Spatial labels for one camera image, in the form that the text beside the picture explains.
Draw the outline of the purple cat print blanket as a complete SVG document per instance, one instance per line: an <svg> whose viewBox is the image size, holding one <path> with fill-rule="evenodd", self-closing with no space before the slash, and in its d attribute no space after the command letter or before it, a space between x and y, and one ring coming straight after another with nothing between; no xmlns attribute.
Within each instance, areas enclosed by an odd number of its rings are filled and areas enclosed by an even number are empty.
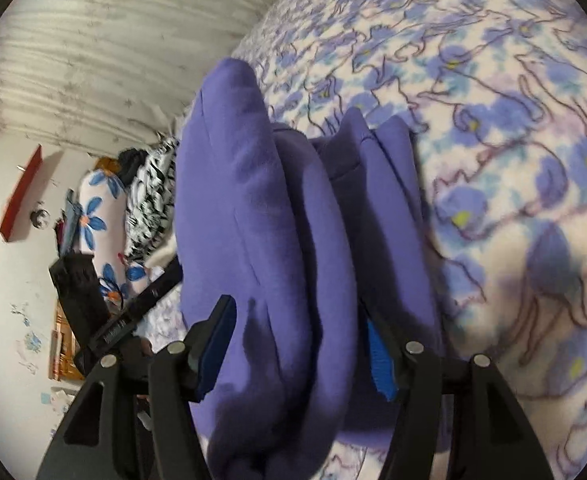
<svg viewBox="0 0 587 480"><path fill-rule="evenodd" d="M280 0L231 58L271 122L329 138L351 108L407 125L445 358L488 356L551 479L587 479L587 15L577 0ZM371 371L392 363L367 321ZM314 476L381 473L333 442Z"/></svg>

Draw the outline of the cream folded garment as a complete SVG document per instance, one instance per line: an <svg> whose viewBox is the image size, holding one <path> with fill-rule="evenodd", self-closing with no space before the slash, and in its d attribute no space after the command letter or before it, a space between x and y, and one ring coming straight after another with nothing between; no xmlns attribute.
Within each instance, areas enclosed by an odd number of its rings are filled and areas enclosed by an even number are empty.
<svg viewBox="0 0 587 480"><path fill-rule="evenodd" d="M165 268L176 256L178 243L176 236L172 233L158 248L156 248L145 260L147 269Z"/></svg>

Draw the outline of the purple printed hoodie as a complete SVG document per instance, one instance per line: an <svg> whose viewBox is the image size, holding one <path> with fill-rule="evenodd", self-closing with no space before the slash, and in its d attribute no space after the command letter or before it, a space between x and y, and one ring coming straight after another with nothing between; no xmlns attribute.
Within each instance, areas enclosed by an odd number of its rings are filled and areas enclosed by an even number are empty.
<svg viewBox="0 0 587 480"><path fill-rule="evenodd" d="M411 136L351 108L329 138L271 122L254 70L206 76L176 161L187 323L234 297L237 324L193 414L216 479L307 479L333 442L389 444L399 409L374 383L366 307L443 349Z"/></svg>

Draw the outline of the blue flower white quilt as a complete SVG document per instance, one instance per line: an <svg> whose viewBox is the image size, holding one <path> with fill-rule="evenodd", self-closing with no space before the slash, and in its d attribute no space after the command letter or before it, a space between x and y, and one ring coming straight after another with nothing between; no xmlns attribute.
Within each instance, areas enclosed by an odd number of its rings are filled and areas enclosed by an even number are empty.
<svg viewBox="0 0 587 480"><path fill-rule="evenodd" d="M93 256L98 290L112 310L122 309L149 284L144 266L124 255L127 198L120 179L106 169L91 171L80 182L77 248Z"/></svg>

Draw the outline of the red wall shelf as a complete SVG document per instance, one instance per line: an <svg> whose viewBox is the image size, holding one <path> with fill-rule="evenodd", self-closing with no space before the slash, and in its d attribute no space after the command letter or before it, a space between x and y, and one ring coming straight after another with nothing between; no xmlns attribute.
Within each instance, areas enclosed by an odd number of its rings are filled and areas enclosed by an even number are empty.
<svg viewBox="0 0 587 480"><path fill-rule="evenodd" d="M0 235L5 243L12 238L14 226L30 186L43 164L42 146L38 145L31 155L28 164L22 170L22 174L14 187L13 193L9 196L4 214L0 222Z"/></svg>

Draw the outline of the black white patterned garment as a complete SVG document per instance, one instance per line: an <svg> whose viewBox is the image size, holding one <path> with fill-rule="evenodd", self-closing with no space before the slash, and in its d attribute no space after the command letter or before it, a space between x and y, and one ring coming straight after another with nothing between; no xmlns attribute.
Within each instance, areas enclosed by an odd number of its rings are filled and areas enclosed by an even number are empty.
<svg viewBox="0 0 587 480"><path fill-rule="evenodd" d="M142 263L164 244L173 224L176 152L180 141L166 136L138 167L126 202L124 257Z"/></svg>

